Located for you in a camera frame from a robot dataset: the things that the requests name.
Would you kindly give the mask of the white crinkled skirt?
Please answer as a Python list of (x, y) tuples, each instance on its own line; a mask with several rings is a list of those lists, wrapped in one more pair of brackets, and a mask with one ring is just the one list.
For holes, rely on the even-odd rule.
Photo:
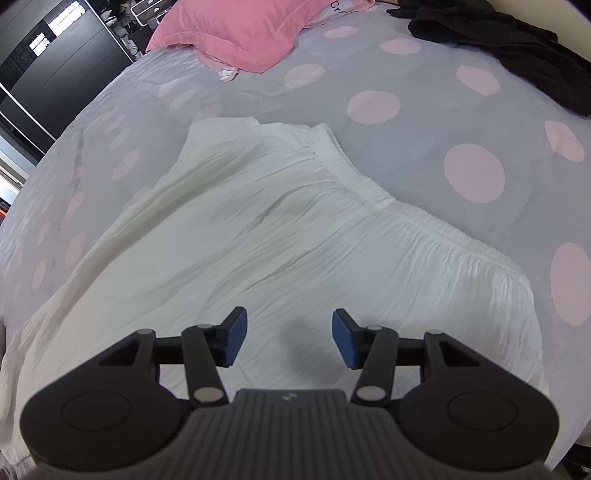
[(548, 390), (534, 296), (494, 248), (394, 199), (349, 161), (328, 126), (215, 118), (191, 125), (158, 182), (96, 234), (89, 192), (48, 185), (40, 218), (6, 248), (1, 289), (1, 450), (37, 391), (129, 333), (167, 336), (249, 313), (245, 387), (341, 388), (332, 312), (406, 336), (450, 333)]

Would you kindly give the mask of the grey pink-dotted bed sheet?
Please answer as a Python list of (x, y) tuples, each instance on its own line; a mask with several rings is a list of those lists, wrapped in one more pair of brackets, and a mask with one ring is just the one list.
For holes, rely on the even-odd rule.
[(560, 430), (590, 420), (590, 122), (496, 59), (412, 38), (383, 7), (304, 31), (228, 83), (187, 48), (124, 70), (64, 130), (1, 228), (9, 340), (208, 117), (328, 125), (356, 169), (514, 261), (530, 282)]

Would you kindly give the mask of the pink pillow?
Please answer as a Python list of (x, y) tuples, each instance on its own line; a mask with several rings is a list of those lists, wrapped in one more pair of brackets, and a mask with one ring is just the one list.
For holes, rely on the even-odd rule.
[(373, 6), (372, 1), (177, 1), (147, 49), (189, 46), (218, 73), (263, 73), (290, 54), (301, 30)]

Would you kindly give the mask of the black wardrobe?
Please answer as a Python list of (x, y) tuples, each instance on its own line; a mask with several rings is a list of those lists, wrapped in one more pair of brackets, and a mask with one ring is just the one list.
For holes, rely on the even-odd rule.
[(101, 16), (119, 1), (1, 3), (1, 124), (40, 157), (131, 56)]

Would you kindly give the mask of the black clothing pile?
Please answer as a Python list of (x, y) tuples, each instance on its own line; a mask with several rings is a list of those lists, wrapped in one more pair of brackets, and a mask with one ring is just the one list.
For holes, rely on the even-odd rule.
[(416, 38), (492, 55), (562, 107), (590, 115), (590, 62), (560, 44), (554, 32), (501, 13), (487, 1), (399, 1), (387, 13), (407, 19)]

